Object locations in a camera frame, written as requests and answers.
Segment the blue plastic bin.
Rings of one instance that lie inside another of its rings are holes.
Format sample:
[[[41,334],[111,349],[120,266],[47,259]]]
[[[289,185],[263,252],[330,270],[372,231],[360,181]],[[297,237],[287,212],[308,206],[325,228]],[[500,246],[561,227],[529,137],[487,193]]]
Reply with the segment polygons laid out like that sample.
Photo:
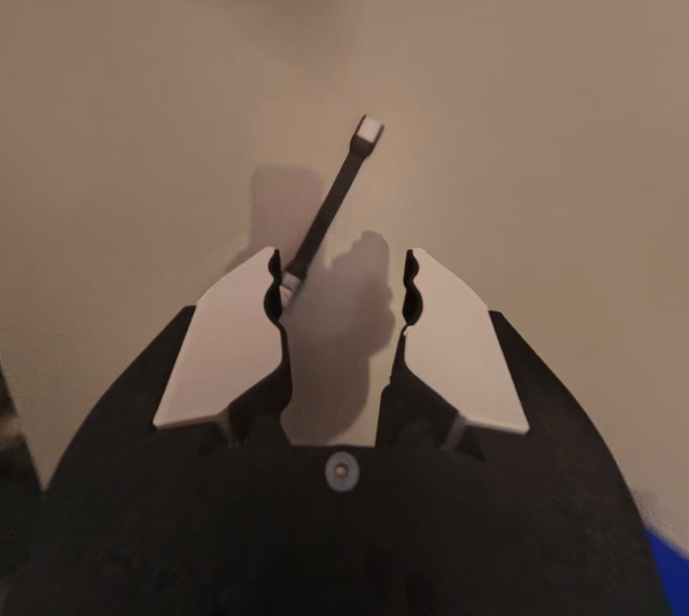
[[[661,581],[673,589],[688,589],[688,556],[651,528],[646,527],[645,532]]]

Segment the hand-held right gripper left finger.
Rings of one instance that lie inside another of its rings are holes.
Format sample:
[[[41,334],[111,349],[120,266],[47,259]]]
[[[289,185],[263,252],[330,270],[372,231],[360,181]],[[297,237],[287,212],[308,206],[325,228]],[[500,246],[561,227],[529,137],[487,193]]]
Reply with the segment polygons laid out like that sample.
[[[152,424],[215,424],[243,444],[261,418],[280,419],[292,397],[280,319],[280,251],[266,247],[209,288],[192,319]]]

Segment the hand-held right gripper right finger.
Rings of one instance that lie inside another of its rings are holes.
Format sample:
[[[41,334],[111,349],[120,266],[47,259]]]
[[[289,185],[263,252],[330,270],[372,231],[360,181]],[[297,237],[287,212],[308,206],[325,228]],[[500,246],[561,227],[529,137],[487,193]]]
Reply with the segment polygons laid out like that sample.
[[[403,285],[404,324],[375,446],[478,448],[479,430],[528,434],[487,304],[421,248],[407,251]]]

